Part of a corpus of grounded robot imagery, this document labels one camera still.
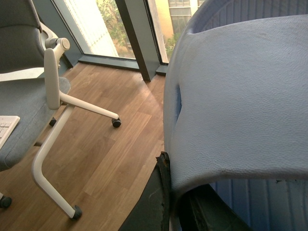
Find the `glass pane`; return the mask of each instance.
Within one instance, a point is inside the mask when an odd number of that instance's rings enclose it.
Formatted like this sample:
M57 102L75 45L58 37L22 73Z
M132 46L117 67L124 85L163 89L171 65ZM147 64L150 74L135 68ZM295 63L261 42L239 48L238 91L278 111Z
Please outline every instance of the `glass pane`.
M169 63L187 22L205 0L148 0L162 61Z
M85 54L135 58L115 0L54 0Z
M205 0L198 0L198 6L201 6L201 4L204 2Z
M178 8L170 8L171 16L182 16L182 15L191 15L192 11L190 7L178 7Z

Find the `wooden floor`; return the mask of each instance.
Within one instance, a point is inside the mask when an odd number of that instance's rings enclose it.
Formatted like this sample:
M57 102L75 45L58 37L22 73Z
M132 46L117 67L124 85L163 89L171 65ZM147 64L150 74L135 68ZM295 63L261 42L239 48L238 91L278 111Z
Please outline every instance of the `wooden floor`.
M75 108L43 164L43 174L83 215L71 221L33 182L31 163L1 172L0 192L13 199L0 209L1 231L116 231L139 199L164 150L165 77L145 83L133 71L78 64L64 76L70 95L119 114L122 125Z

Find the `chair armrest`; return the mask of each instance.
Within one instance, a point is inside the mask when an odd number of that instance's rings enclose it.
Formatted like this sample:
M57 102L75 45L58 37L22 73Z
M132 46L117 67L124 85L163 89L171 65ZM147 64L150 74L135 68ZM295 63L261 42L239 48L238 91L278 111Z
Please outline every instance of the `chair armrest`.
M41 23L43 32L48 36L45 40L44 71L48 107L57 110L60 107L60 89L58 66L60 58L70 48L66 38L58 38L48 27Z

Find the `white keyboard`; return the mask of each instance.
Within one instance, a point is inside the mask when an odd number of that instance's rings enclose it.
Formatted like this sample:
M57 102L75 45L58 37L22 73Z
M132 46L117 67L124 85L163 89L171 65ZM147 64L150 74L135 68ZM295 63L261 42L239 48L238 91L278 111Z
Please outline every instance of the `white keyboard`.
M16 127L20 118L18 116L0 115L0 149Z

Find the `tree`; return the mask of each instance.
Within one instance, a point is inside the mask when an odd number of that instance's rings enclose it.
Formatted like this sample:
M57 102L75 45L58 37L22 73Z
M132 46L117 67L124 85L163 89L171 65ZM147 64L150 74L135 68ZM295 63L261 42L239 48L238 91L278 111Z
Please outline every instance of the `tree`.
M96 4L101 12L107 30L115 45L126 47L130 51L127 37L119 9L116 6L115 0L96 0Z
M179 40L180 35L181 35L180 33L173 34L171 38L168 38L165 44L168 60L170 60L171 58L175 44Z

